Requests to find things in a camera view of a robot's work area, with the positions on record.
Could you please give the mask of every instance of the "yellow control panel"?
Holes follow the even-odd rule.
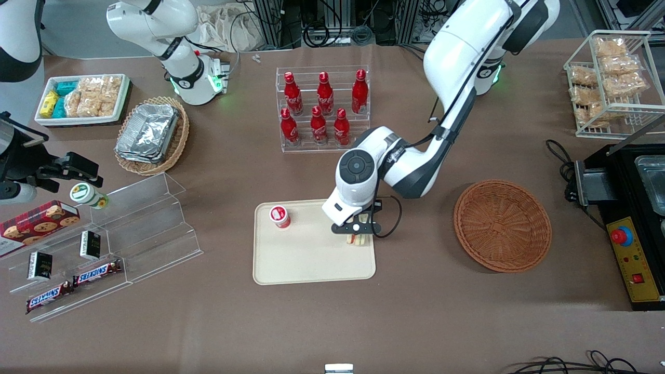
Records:
[[[630,217],[607,225],[612,248],[621,269],[630,300],[634,303],[660,301],[660,293],[644,259],[640,240]]]

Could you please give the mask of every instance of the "foil container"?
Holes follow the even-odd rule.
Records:
[[[141,104],[129,118],[114,150],[126,160],[151,164],[163,161],[178,116],[178,110],[168,104]]]

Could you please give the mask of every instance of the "table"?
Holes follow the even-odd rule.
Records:
[[[262,202],[326,198],[340,154],[282,154],[275,111],[275,68],[369,64],[372,125],[416,141],[435,99],[421,62],[398,47],[297,49],[243,55],[229,93],[186,106],[192,132],[170,174],[188,191],[186,220],[203,256],[75,309],[29,323],[23,302],[0,293],[0,367],[12,373],[321,373],[350,362],[357,373],[504,373],[506,365],[556,355],[587,362],[585,350],[659,371],[665,317],[629,312],[607,235],[563,199],[554,138],[573,158],[601,140],[575,138],[561,67],[581,41],[541,41],[478,98],[430,193],[404,202],[400,227],[376,243],[376,275],[366,281],[260,286],[252,280],[253,212]],[[130,107],[173,95],[155,58],[70,60],[47,57],[47,77],[125,73]],[[100,164],[103,191],[141,179],[117,164],[117,126],[54,129],[54,154],[79,152]],[[531,191],[552,221],[543,263],[497,274],[459,245],[452,212],[473,182],[502,178]],[[40,192],[10,218],[61,192]],[[382,187],[380,194],[389,193]],[[389,226],[396,210],[378,219]],[[6,279],[0,282],[6,288]]]

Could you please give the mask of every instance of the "red bottle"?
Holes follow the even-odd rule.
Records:
[[[333,88],[328,82],[328,73],[319,73],[319,88],[317,89],[317,96],[319,97],[319,106],[324,116],[329,116],[333,113]]]
[[[298,127],[295,124],[295,120],[291,117],[291,112],[289,109],[284,108],[281,111],[282,117],[282,134],[284,134],[284,139],[286,140],[287,146],[298,146],[300,145],[300,136],[298,136]]]
[[[300,116],[303,114],[303,96],[300,92],[300,87],[296,84],[293,73],[290,71],[284,73],[284,81],[287,83],[286,87],[284,87],[287,106],[294,116]]]
[[[326,119],[321,115],[320,106],[315,105],[312,108],[312,120],[309,124],[312,126],[314,143],[320,146],[325,145],[328,142],[328,134],[326,133]]]
[[[334,139],[338,146],[348,146],[351,143],[349,129],[346,111],[343,108],[337,109],[337,119],[334,120]]]
[[[364,69],[356,71],[356,82],[353,84],[353,89],[351,90],[351,97],[353,98],[351,110],[356,114],[367,113],[367,97],[369,96],[370,89],[367,87],[367,82],[365,82],[366,77],[367,72]]]

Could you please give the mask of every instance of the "red cookie box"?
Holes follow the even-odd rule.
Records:
[[[58,200],[0,225],[0,258],[80,221],[78,210]]]

